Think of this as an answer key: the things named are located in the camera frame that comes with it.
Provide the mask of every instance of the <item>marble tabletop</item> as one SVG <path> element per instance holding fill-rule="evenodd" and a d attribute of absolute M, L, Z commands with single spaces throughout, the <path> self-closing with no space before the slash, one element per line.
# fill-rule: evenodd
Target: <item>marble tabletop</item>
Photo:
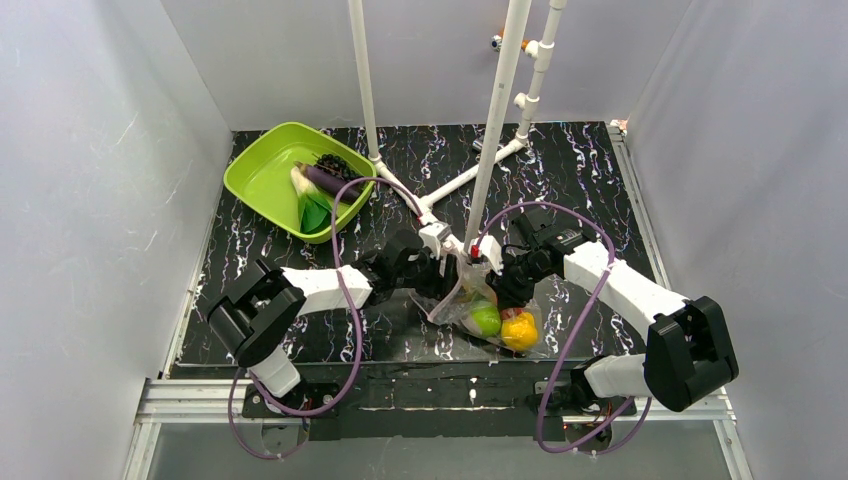
<path fill-rule="evenodd" d="M 514 132 L 507 125 L 504 138 Z M 408 188 L 418 195 L 432 192 L 476 162 L 471 142 L 483 126 L 439 125 L 380 128 L 384 161 Z M 326 134 L 365 153 L 363 129 L 324 129 Z M 262 132 L 237 132 L 232 158 L 237 157 Z M 632 205 L 624 187 L 618 161 L 602 122 L 541 123 L 531 130 L 528 149 L 496 167 L 484 220 L 507 205 L 526 200 L 546 200 L 572 208 L 592 218 L 613 239 L 619 258 L 652 278 L 648 255 L 639 234 Z M 464 234 L 473 183 L 454 192 L 434 207 L 457 236 Z M 414 217 L 405 203 L 386 187 L 376 193 L 359 215 L 341 232 L 342 258 L 349 263 L 364 252 L 380 247 L 397 229 L 414 229 Z M 505 237 L 503 230 L 492 232 Z M 209 244 L 197 280 L 196 298 L 176 363 L 183 367 L 231 364 L 223 344 L 201 319 L 198 309 L 212 301 L 248 262 L 264 256 L 292 268 L 332 267 L 330 243 L 310 245 L 255 213 L 226 189 L 221 195 Z M 583 308 L 588 293 L 574 285 L 549 278 L 536 288 L 543 311 L 543 341 L 534 358 L 555 357 Z M 363 311 L 364 359 L 390 362 L 496 361 L 516 354 L 470 338 L 450 326 L 424 321 L 405 292 Z M 296 363 L 347 362 L 353 357 L 353 331 L 344 311 L 312 314 L 297 319 L 283 341 Z M 587 319 L 569 356 L 638 353 L 644 344 L 635 331 L 604 305 Z"/>

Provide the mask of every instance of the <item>white wall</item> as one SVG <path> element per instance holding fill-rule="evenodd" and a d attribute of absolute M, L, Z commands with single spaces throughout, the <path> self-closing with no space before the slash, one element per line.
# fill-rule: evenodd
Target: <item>white wall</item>
<path fill-rule="evenodd" d="M 725 309 L 759 479 L 845 478 L 848 4 L 695 0 L 630 121 L 674 286 Z"/>
<path fill-rule="evenodd" d="M 0 476 L 112 480 L 230 133 L 158 0 L 0 2 L 0 92 Z"/>
<path fill-rule="evenodd" d="M 563 15 L 539 120 L 625 118 L 690 0 L 572 0 Z M 347 1 L 163 0 L 233 130 L 297 120 L 362 125 Z M 483 123 L 507 0 L 365 0 L 377 123 Z M 542 35 L 537 0 L 530 38 Z M 513 93 L 526 91 L 522 57 Z M 520 112 L 511 107 L 507 121 Z"/>

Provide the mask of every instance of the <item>green plastic basin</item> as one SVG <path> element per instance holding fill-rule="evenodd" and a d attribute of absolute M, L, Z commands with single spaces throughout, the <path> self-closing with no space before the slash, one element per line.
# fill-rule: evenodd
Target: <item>green plastic basin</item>
<path fill-rule="evenodd" d="M 377 176 L 374 164 L 339 141 L 302 123 L 289 122 L 274 127 L 247 147 L 224 173 L 224 185 L 239 200 L 283 230 L 308 243 L 324 243 L 332 231 L 300 231 L 297 192 L 291 183 L 294 162 L 314 165 L 316 156 L 332 153 L 365 177 Z M 374 182 L 362 187 L 362 195 L 352 205 L 339 204 L 336 228 L 341 230 L 368 201 Z M 326 195 L 333 204 L 333 198 Z"/>

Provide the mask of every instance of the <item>plastic bag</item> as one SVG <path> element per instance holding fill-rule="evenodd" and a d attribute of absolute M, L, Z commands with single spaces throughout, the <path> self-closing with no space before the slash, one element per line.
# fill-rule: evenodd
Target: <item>plastic bag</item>
<path fill-rule="evenodd" d="M 436 325 L 452 324 L 489 343 L 515 352 L 530 352 L 542 340 L 542 310 L 535 300 L 524 308 L 498 311 L 495 292 L 486 285 L 488 265 L 457 262 L 459 282 L 443 301 L 410 293 L 413 302 Z"/>

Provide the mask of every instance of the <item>purple eggplant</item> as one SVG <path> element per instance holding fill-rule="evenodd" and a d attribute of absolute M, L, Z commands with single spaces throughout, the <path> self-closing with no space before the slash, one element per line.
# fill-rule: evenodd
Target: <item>purple eggplant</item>
<path fill-rule="evenodd" d="M 318 188 L 323 190 L 325 193 L 330 195 L 333 198 L 336 198 L 336 194 L 342 189 L 342 187 L 347 184 L 344 180 L 338 177 L 334 177 L 327 172 L 321 171 L 318 168 L 313 167 L 312 165 L 307 165 L 305 163 L 296 162 L 295 165 L 300 170 L 300 173 L 303 174 L 306 178 L 309 179 L 312 183 L 315 184 Z M 353 203 L 359 198 L 362 192 L 356 187 L 350 187 L 345 190 L 345 193 L 342 195 L 342 202 L 344 203 Z"/>

